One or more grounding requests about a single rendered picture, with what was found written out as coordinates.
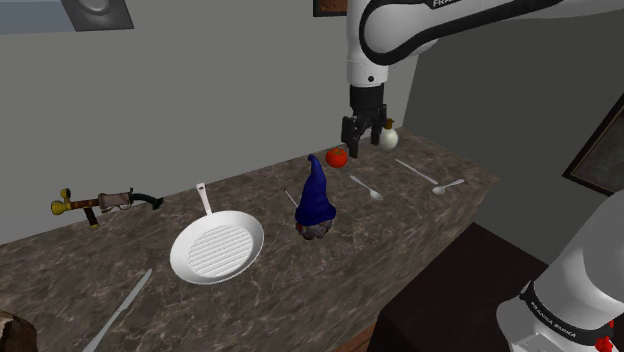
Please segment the white grill pan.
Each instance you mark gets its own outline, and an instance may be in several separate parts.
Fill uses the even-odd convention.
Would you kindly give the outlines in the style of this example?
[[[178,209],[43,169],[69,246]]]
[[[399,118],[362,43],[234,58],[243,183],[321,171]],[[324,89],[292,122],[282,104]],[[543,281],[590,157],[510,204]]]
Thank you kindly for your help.
[[[265,239],[261,223],[235,210],[214,212],[203,183],[196,185],[205,215],[189,224],[170,250],[170,266],[182,280],[197,285],[228,281],[254,264]]]

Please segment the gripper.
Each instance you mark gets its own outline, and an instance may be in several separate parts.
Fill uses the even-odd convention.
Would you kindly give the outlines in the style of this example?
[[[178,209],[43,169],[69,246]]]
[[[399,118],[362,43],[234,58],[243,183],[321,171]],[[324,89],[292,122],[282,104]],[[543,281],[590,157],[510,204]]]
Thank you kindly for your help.
[[[357,158],[359,141],[367,130],[367,119],[359,116],[371,112],[371,144],[377,146],[381,132],[387,121],[387,105],[384,104],[384,85],[369,87],[349,87],[349,105],[352,109],[350,117],[344,116],[341,125],[341,142],[348,147],[350,158]]]

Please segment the long silver knife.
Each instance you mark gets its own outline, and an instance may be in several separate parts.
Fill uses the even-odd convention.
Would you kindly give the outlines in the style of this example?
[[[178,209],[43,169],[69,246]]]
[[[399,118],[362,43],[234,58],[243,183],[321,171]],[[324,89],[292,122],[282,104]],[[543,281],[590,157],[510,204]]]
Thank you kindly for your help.
[[[130,293],[126,296],[120,306],[114,311],[112,316],[107,320],[104,326],[100,329],[100,331],[95,335],[95,337],[84,347],[82,352],[95,352],[97,347],[99,346],[101,340],[110,329],[112,324],[116,321],[119,315],[127,310],[130,304],[136,299],[138,294],[141,292],[147,281],[150,279],[152,274],[152,270],[148,269],[142,278],[137,282],[137,284],[133,287]]]

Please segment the red tomato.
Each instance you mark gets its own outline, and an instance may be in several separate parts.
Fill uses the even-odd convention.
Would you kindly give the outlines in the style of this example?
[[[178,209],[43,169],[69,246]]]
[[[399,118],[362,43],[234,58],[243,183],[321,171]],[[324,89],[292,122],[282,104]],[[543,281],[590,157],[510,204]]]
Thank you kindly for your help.
[[[342,148],[332,148],[325,154],[325,161],[332,168],[343,168],[348,158],[348,153]]]

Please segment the dark framed wall picture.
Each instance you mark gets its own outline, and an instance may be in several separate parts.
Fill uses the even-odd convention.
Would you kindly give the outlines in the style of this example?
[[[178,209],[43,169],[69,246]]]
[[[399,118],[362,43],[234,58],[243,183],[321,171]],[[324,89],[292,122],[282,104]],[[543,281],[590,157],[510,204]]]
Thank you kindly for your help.
[[[606,196],[624,190],[624,93],[562,176]]]

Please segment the blue hat gnome figure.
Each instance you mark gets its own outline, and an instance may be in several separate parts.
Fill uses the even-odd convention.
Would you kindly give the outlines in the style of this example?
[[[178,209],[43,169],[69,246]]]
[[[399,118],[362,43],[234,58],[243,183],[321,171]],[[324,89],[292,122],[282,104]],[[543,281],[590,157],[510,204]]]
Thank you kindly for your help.
[[[298,233],[306,240],[323,239],[332,228],[336,208],[329,202],[326,176],[318,158],[308,155],[311,169],[295,211]]]

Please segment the brown framed wall picture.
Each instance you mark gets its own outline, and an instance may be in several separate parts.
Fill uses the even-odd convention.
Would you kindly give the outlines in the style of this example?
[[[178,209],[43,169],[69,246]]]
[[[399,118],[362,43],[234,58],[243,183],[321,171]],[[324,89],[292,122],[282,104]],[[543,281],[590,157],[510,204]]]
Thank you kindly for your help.
[[[348,0],[313,0],[314,17],[345,16]]]

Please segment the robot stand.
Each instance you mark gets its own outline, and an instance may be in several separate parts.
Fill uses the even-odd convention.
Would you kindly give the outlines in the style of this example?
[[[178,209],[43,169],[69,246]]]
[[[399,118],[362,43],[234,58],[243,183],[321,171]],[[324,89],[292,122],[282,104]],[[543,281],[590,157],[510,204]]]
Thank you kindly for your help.
[[[546,268],[473,223],[381,310],[367,352],[510,352],[496,309]]]

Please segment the toy blunderbuss gun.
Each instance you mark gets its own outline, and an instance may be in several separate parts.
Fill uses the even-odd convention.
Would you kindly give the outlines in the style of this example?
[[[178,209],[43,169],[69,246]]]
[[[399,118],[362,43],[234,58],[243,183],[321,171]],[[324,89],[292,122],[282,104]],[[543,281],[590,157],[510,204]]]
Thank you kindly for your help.
[[[135,193],[133,188],[130,188],[128,192],[121,192],[115,194],[100,193],[96,198],[81,201],[71,200],[71,191],[69,188],[64,188],[60,191],[62,201],[55,200],[50,204],[50,210],[53,215],[58,216],[67,211],[82,209],[85,213],[87,221],[91,228],[97,228],[99,223],[93,211],[94,207],[101,210],[102,214],[110,212],[113,208],[119,210],[129,209],[136,201],[145,202],[151,205],[153,210],[157,210],[164,203],[164,198],[155,198],[151,195],[143,193]]]

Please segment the brown rough object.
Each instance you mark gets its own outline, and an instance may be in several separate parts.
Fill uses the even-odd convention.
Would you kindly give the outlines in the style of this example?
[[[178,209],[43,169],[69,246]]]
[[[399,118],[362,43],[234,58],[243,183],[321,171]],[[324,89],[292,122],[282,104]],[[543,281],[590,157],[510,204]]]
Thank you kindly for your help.
[[[34,325],[9,312],[0,311],[0,352],[39,352]]]

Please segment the white round bottle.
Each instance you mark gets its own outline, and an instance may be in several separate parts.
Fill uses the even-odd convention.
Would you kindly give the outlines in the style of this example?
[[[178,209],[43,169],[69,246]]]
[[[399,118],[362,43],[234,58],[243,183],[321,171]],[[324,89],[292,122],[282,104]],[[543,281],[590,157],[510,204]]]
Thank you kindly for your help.
[[[399,136],[393,128],[393,119],[387,118],[386,123],[381,130],[378,147],[382,151],[393,150],[398,145]]]

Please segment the silver spoon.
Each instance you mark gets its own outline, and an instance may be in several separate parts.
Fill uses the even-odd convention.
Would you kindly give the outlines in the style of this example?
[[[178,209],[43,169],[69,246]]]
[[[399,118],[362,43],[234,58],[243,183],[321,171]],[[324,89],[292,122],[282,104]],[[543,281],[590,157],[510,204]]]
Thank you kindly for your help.
[[[378,200],[378,201],[383,200],[383,196],[379,192],[377,192],[374,189],[370,188],[368,185],[366,185],[364,182],[362,182],[356,176],[350,175],[350,179],[353,180],[354,182],[356,182],[357,184],[361,185],[362,187],[366,188],[369,191],[369,195],[370,195],[370,197],[372,199]]]
[[[434,194],[441,195],[441,194],[444,194],[448,188],[453,187],[453,186],[457,186],[457,185],[460,185],[460,184],[463,184],[464,182],[465,182],[464,179],[457,179],[457,180],[455,180],[453,182],[450,182],[450,183],[448,183],[446,185],[441,185],[441,186],[434,187],[432,189],[432,192]]]

